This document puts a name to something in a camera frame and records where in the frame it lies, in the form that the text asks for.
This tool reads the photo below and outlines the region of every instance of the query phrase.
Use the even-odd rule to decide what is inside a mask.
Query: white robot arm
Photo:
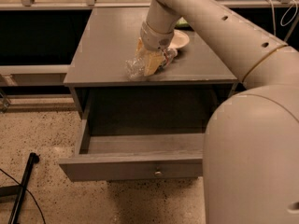
[[[206,223],[299,223],[299,53],[214,0],[152,0],[145,48],[167,48],[180,17],[248,89],[206,129]]]

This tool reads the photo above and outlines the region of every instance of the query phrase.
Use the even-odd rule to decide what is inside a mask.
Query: open drawer
[[[202,175],[204,133],[217,99],[208,85],[89,88],[72,181]]]

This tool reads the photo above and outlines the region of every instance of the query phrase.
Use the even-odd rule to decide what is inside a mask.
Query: terrazzo floor
[[[0,168],[21,182],[30,152],[39,155],[28,189],[46,223],[205,223],[202,178],[72,183],[58,159],[72,156],[79,125],[74,108],[10,108],[0,114]],[[0,174],[0,187],[14,184]],[[12,206],[13,198],[0,198],[1,224]],[[43,223],[28,194],[19,223]]]

